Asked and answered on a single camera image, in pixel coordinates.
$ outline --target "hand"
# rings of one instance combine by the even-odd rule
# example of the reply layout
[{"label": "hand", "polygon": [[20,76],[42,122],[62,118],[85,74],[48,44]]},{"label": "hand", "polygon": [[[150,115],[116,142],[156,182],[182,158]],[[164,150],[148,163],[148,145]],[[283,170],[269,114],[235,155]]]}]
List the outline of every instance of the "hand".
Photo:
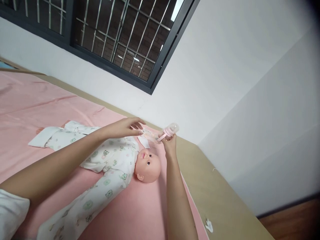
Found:
[{"label": "hand", "polygon": [[111,123],[100,128],[103,138],[122,138],[128,136],[139,136],[143,133],[139,129],[143,129],[141,124],[146,124],[140,118],[124,118],[117,122]]},{"label": "hand", "polygon": [[173,135],[170,141],[162,139],[161,142],[164,145],[166,151],[166,158],[177,158],[177,135]]}]

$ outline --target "black window frame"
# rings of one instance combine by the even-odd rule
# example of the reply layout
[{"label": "black window frame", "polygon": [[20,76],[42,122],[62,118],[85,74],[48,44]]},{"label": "black window frame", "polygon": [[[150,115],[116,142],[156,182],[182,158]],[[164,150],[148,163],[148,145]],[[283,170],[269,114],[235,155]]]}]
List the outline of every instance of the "black window frame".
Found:
[{"label": "black window frame", "polygon": [[66,51],[82,58],[83,60],[86,60],[101,69],[104,69],[105,71],[119,77],[127,83],[130,83],[131,85],[152,95],[199,1],[200,0],[183,1],[179,13],[173,23],[173,26],[165,40],[162,50],[158,55],[154,67],[149,75],[148,81],[140,79],[132,73],[127,72],[119,66],[109,62],[108,60],[105,60],[104,58],[101,58],[93,52],[74,43],[74,26],[76,21],[74,13],[77,4],[77,1],[75,0],[67,0],[66,3],[66,20],[64,35],[60,35],[59,33],[54,32],[48,27],[45,27],[40,23],[35,22],[32,19],[29,19],[25,15],[21,15],[14,9],[3,4],[0,4],[0,17],[55,44],[60,48],[65,49]]}]

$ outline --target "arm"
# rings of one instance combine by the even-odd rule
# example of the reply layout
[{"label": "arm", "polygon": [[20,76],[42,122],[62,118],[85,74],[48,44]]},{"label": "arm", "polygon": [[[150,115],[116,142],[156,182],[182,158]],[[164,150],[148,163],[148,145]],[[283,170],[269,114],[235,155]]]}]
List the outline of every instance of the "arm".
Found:
[{"label": "arm", "polygon": [[168,239],[198,239],[176,154],[176,135],[162,140],[167,158]]},{"label": "arm", "polygon": [[145,124],[140,118],[125,118],[100,128],[22,169],[1,183],[0,189],[39,203],[105,140],[140,135],[133,130],[142,129],[139,122]]}]

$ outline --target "baby feeding bottle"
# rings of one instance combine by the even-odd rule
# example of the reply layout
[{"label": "baby feeding bottle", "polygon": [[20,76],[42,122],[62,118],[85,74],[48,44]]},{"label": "baby feeding bottle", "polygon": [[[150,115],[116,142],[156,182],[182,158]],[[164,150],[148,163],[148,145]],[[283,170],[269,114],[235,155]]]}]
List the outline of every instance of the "baby feeding bottle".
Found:
[{"label": "baby feeding bottle", "polygon": [[168,127],[162,130],[162,133],[159,135],[160,137],[158,138],[158,141],[160,142],[162,139],[169,141],[178,131],[179,125],[177,123],[171,123]]}]

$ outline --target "beige bed frame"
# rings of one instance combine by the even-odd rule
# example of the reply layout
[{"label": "beige bed frame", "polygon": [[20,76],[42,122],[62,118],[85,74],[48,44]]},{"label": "beige bed frame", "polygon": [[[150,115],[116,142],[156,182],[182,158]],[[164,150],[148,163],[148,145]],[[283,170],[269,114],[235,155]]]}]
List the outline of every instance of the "beige bed frame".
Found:
[{"label": "beige bed frame", "polygon": [[[14,63],[6,62],[19,68],[19,66]],[[27,69],[8,70],[0,68],[0,71],[33,74],[114,112],[127,117],[133,117],[133,115],[80,91],[54,77],[46,76],[42,73],[31,72]],[[159,127],[153,124],[147,123],[147,125],[151,128],[160,130]],[[198,208],[203,223],[205,224],[207,218],[212,222],[213,233],[206,230],[210,240],[273,239],[226,180],[220,175],[219,171],[216,169],[213,171],[214,166],[197,145],[178,137],[177,156],[180,170],[187,183],[193,201]]]}]

